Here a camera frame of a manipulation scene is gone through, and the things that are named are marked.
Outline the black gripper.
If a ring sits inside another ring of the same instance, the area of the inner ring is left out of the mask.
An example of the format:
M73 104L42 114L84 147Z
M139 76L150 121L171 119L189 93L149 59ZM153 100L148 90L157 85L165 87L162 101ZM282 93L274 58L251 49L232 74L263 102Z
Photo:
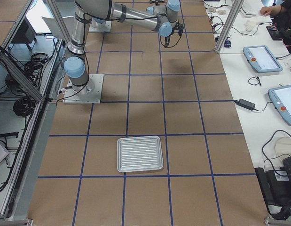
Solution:
M170 40L171 40L171 36L173 35L173 33L171 33L170 35L168 35L167 37L165 37L165 47L169 46Z
M159 4L159 3L164 3L165 2L165 0L149 0L149 3L150 4Z

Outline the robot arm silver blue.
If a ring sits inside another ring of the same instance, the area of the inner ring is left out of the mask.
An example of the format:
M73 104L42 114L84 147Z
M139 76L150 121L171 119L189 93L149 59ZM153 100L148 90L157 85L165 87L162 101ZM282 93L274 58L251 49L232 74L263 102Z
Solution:
M181 4L178 0L169 0L164 5L154 5L145 12L127 7L111 0L77 0L71 39L67 43L66 60L63 64L73 86L82 89L89 82L85 63L85 44L92 20L99 23L116 21L140 26L158 32L169 46L170 37L175 31L182 34L184 26L178 21Z

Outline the person hand at desk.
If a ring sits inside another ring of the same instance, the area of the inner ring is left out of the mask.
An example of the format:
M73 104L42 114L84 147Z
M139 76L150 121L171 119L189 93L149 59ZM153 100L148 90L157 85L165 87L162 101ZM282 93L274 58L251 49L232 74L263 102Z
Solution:
M280 13L280 11L281 11L281 6L275 5L275 6L270 6L270 7L262 7L260 10L260 14L262 16L276 16Z

